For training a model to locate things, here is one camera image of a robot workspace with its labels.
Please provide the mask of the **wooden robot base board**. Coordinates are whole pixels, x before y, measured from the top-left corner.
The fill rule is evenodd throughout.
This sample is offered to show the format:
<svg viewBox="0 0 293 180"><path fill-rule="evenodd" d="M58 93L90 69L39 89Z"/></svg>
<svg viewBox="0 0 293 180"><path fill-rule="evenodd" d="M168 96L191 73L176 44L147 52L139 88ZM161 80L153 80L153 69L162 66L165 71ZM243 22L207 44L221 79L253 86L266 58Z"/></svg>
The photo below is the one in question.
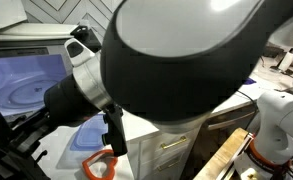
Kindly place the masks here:
<svg viewBox="0 0 293 180"><path fill-rule="evenodd" d="M237 128L193 180L230 180L235 171L233 162L251 138L247 131Z"/></svg>

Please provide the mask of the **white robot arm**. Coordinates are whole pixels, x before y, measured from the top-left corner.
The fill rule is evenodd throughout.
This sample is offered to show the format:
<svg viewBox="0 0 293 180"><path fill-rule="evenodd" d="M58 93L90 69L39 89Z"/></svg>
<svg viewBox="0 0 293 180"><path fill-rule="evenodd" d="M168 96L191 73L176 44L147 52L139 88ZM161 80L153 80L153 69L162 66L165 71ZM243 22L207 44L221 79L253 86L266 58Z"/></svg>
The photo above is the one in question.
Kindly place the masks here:
<svg viewBox="0 0 293 180"><path fill-rule="evenodd" d="M122 0L99 51L66 41L72 74L45 92L43 108L9 146L28 157L58 127L98 112L116 157L127 152L123 112L167 133L194 129L240 88L270 36L291 20L293 0Z"/></svg>

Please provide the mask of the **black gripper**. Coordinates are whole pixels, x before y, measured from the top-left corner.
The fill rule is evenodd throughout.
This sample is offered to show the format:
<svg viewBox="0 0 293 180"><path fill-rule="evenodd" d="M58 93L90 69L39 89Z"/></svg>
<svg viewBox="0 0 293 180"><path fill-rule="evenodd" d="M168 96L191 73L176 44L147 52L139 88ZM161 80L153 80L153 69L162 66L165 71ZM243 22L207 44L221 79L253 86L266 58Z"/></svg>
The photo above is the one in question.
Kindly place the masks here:
<svg viewBox="0 0 293 180"><path fill-rule="evenodd" d="M40 140L59 126L79 126L98 112L69 75L44 93L44 107L13 131L8 149L22 157L30 156Z"/></svg>

